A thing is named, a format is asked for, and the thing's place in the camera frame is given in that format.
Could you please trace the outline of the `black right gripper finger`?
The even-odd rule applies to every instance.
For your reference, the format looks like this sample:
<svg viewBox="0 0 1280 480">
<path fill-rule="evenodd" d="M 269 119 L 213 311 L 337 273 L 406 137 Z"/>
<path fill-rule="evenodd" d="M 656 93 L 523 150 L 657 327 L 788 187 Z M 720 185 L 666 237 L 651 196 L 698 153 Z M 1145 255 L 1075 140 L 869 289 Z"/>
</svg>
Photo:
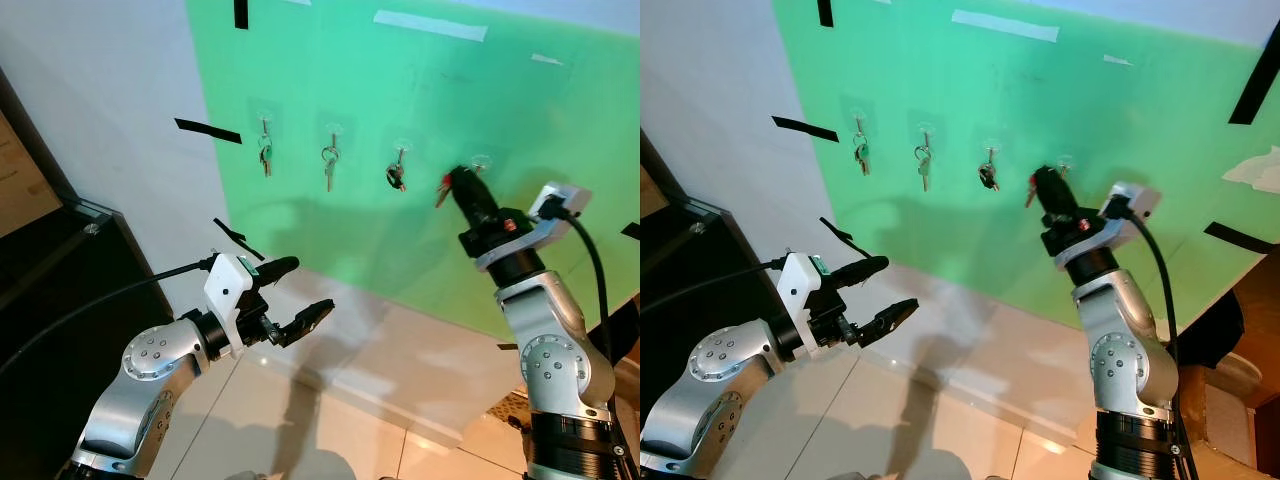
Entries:
<svg viewBox="0 0 1280 480">
<path fill-rule="evenodd" d="M 490 223 L 500 212 L 484 180 L 467 166 L 460 168 L 460 210 L 467 223 Z"/>
<path fill-rule="evenodd" d="M 479 174 L 467 166 L 449 172 L 451 192 L 470 230 L 481 230 L 489 223 L 489 189 Z"/>
<path fill-rule="evenodd" d="M 1044 168 L 1044 221 L 1075 223 L 1079 206 L 1059 169 Z"/>
<path fill-rule="evenodd" d="M 1069 188 L 1059 169 L 1041 166 L 1033 174 L 1036 197 L 1044 214 L 1041 223 L 1051 230 L 1065 230 L 1069 224 Z"/>
</svg>

